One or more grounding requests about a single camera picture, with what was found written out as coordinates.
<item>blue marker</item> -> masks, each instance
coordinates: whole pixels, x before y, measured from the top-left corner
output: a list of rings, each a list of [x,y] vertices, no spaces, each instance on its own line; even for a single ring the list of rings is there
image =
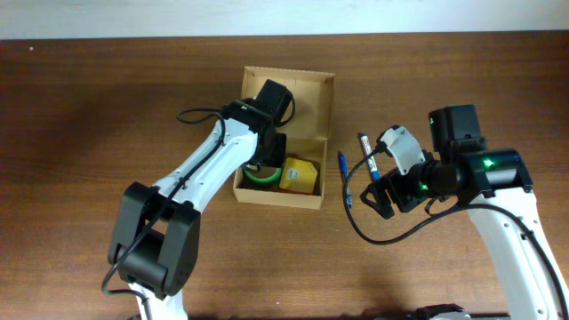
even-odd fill
[[[341,153],[341,151],[338,151],[338,161],[340,162],[340,172],[341,172],[341,177],[344,180],[344,183],[346,183],[346,179],[348,178],[348,165],[346,164],[346,158],[344,157],[344,154]],[[348,208],[352,208],[352,195],[349,192],[349,188],[348,188],[348,193],[346,194],[346,202],[348,203]]]
[[[359,139],[362,141],[362,147],[364,148],[365,156],[369,156],[372,153],[372,146],[370,145],[370,140],[367,139],[365,133],[359,134]],[[367,159],[367,167],[370,168],[370,173],[372,174],[372,180],[377,181],[380,179],[380,172],[377,171],[377,164],[375,164],[375,159],[373,156]]]

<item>wooden table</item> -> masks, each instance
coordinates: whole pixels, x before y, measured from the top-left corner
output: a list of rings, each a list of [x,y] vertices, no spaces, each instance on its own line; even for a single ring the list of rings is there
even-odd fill
[[[239,97],[245,65],[336,73],[333,137],[320,211],[238,204],[230,181],[207,207],[192,316],[339,316],[456,302],[503,312],[504,296],[466,214],[376,247],[341,205],[336,151],[362,157],[401,124],[432,149],[427,113],[474,103],[491,148],[516,148],[541,221],[569,277],[569,33],[414,34],[14,41],[0,43],[0,317],[125,319],[133,297],[104,296],[107,249],[124,189],[152,184],[212,128],[175,120]],[[378,156],[382,172],[394,166]],[[351,186],[370,182],[361,170]],[[426,217],[382,220],[356,204],[378,238]],[[116,280],[115,287],[124,287]]]

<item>green tape roll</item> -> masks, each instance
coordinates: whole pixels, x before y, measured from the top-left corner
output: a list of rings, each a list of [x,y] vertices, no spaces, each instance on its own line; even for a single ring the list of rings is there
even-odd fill
[[[283,174],[283,169],[282,168],[277,168],[275,173],[273,173],[272,175],[268,176],[267,178],[259,178],[259,177],[255,177],[252,175],[251,172],[248,172],[247,170],[243,170],[243,172],[245,173],[245,176],[255,185],[258,185],[260,187],[270,187],[272,185],[277,184],[280,179],[281,179],[281,175]]]

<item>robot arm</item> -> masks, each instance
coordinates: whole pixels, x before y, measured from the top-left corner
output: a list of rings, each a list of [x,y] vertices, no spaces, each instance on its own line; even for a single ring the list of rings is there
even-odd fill
[[[292,118],[281,122],[290,102],[293,115],[292,94],[267,80],[257,98],[224,106],[210,136],[173,172],[150,188],[134,182],[126,189],[108,251],[114,267],[103,281],[104,292],[125,292],[106,291],[118,270],[132,288],[129,293],[136,294],[144,320],[187,318],[181,288],[196,265],[201,215],[239,166],[282,166],[286,136],[276,128]],[[168,223],[165,234],[149,228],[158,218]]]
[[[458,197],[458,209],[490,204],[513,213],[516,221],[495,210],[468,209],[490,252],[510,316],[514,320],[561,318],[569,297],[567,286],[541,229],[532,181],[521,156],[511,149],[487,150],[474,106],[439,109],[429,114],[429,121],[441,160],[421,150],[404,127],[386,130],[378,138],[378,148],[395,158],[397,168],[368,186],[362,200],[384,219],[394,215],[391,201],[400,212],[409,212],[427,199],[444,201],[448,196]],[[369,194],[375,202],[367,199]]]

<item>cardboard box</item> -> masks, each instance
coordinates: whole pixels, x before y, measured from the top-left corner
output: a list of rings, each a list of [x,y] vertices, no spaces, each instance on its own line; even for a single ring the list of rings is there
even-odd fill
[[[320,209],[325,192],[326,150],[331,136],[334,74],[279,68],[245,67],[241,99],[259,93],[267,79],[286,86],[296,100],[296,114],[278,132],[286,133],[286,155],[310,161],[318,170],[313,195],[243,188],[243,170],[236,170],[233,191],[238,202]],[[283,119],[291,113],[289,107]]]

